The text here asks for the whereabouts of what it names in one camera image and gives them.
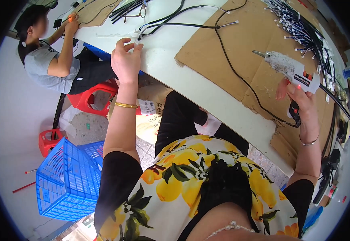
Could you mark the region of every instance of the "pearl necklace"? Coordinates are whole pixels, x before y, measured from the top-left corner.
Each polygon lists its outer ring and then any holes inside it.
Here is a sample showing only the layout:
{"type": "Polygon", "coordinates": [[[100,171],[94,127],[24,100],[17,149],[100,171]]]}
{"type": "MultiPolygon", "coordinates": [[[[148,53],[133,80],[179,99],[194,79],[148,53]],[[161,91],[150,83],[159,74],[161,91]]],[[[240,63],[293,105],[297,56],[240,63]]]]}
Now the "pearl necklace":
{"type": "Polygon", "coordinates": [[[244,230],[246,230],[246,231],[249,231],[249,232],[254,233],[254,229],[248,229],[248,228],[243,227],[243,226],[241,226],[241,225],[237,225],[237,222],[233,220],[233,221],[230,222],[229,225],[226,225],[225,227],[223,227],[223,228],[221,228],[221,229],[218,229],[218,230],[216,230],[215,232],[212,232],[212,233],[210,234],[210,236],[208,236],[205,240],[211,238],[212,236],[217,235],[218,233],[220,233],[220,232],[222,232],[222,231],[224,231],[224,230],[230,230],[230,229],[244,229],[244,230]]]}

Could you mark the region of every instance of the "woman's right hand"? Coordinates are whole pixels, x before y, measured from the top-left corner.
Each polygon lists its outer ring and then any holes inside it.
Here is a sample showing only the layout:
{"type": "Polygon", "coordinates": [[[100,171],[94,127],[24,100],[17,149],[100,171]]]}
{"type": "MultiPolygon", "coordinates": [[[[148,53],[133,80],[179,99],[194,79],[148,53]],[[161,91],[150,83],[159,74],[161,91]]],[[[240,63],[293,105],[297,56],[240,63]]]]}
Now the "woman's right hand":
{"type": "Polygon", "coordinates": [[[76,31],[78,30],[78,28],[79,28],[79,23],[74,18],[72,20],[72,22],[66,24],[66,26],[65,26],[65,35],[66,34],[70,34],[71,36],[73,36],[76,33],[76,31]]]}
{"type": "Polygon", "coordinates": [[[276,92],[276,99],[284,99],[286,94],[290,99],[295,100],[299,106],[299,117],[301,118],[301,140],[305,143],[314,141],[319,134],[318,110],[315,94],[304,92],[283,79],[276,92]]]}

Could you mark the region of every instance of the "glue gun nozzle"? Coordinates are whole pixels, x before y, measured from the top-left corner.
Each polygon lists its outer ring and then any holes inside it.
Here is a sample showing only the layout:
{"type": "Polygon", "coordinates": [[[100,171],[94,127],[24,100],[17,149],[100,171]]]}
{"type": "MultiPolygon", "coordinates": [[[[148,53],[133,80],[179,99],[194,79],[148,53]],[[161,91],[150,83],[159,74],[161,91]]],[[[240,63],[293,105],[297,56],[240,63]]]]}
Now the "glue gun nozzle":
{"type": "Polygon", "coordinates": [[[255,50],[253,50],[252,51],[253,53],[255,53],[255,54],[258,54],[259,56],[261,56],[261,57],[265,57],[265,53],[262,53],[262,52],[259,52],[259,51],[255,51],[255,50]]]}

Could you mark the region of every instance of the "cardboard sheet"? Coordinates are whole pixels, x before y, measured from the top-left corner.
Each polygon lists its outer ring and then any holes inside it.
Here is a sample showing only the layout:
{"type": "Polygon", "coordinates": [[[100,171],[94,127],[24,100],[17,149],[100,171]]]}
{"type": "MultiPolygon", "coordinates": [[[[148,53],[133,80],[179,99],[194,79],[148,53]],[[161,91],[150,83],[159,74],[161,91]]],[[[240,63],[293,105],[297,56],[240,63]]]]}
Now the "cardboard sheet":
{"type": "MultiPolygon", "coordinates": [[[[244,0],[230,0],[222,8],[232,9],[243,3],[244,0]]],[[[314,26],[318,26],[315,17],[298,1],[290,1],[290,6],[299,11],[301,16],[314,26]]],[[[294,51],[295,48],[301,46],[292,39],[283,38],[283,36],[288,36],[288,33],[276,25],[275,14],[264,10],[264,7],[267,5],[260,0],[248,0],[244,7],[231,11],[219,21],[219,25],[236,20],[239,23],[218,31],[233,68],[251,85],[262,106],[279,118],[293,123],[293,120],[289,119],[286,114],[290,100],[288,98],[283,101],[275,100],[277,84],[283,79],[283,75],[277,74],[262,57],[253,54],[252,50],[280,52],[303,63],[308,73],[316,72],[317,61],[312,60],[310,53],[307,53],[302,59],[301,53],[294,51]]],[[[217,11],[204,25],[213,26],[220,15],[221,11],[217,11]]],[[[197,30],[175,56],[175,59],[220,86],[254,112],[261,114],[264,118],[272,119],[270,114],[260,108],[251,89],[231,70],[214,30],[197,30]]],[[[326,94],[320,89],[316,97],[321,123],[320,142],[323,148],[332,121],[333,102],[327,103],[326,94]]],[[[276,133],[270,143],[294,168],[300,147],[299,129],[278,121],[276,123],[276,133]]]]}
{"type": "Polygon", "coordinates": [[[122,0],[88,0],[81,3],[74,12],[78,12],[79,28],[101,26],[122,0]]]}

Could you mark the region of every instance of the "red stool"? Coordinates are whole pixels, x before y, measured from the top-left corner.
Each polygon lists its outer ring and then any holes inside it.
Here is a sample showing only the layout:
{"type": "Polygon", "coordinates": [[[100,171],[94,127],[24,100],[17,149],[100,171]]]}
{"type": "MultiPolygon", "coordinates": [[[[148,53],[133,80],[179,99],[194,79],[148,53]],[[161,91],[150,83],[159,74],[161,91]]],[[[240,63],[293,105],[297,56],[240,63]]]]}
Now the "red stool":
{"type": "Polygon", "coordinates": [[[59,129],[52,129],[41,132],[38,136],[38,147],[40,148],[43,157],[47,157],[49,154],[49,149],[55,147],[57,143],[63,138],[63,135],[59,129]],[[52,139],[54,139],[55,134],[57,137],[55,140],[49,140],[45,135],[46,133],[52,133],[52,139]]]}
{"type": "Polygon", "coordinates": [[[111,97],[114,97],[117,94],[118,86],[114,80],[111,80],[111,81],[112,83],[109,83],[109,82],[100,83],[83,93],[67,94],[66,96],[68,96],[68,99],[72,103],[73,107],[81,111],[84,111],[86,113],[98,114],[100,116],[106,117],[108,114],[109,105],[110,105],[109,101],[107,101],[107,104],[102,110],[93,109],[90,103],[93,104],[93,93],[95,93],[96,91],[100,90],[100,91],[110,93],[111,97]]]}

